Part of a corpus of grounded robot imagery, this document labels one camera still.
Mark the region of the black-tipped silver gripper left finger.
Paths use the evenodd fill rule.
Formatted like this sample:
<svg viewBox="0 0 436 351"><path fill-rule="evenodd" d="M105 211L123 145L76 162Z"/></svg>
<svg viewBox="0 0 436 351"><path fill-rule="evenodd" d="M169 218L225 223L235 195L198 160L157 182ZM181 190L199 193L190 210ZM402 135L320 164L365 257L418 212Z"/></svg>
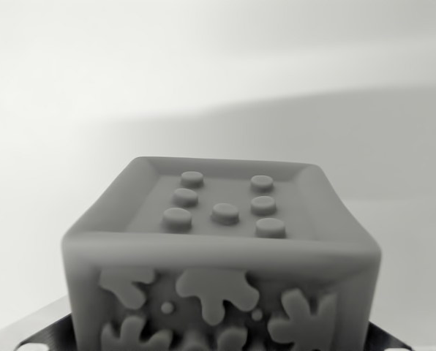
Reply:
<svg viewBox="0 0 436 351"><path fill-rule="evenodd" d="M40 343L50 350L76 350L67 295L0 329L0 350Z"/></svg>

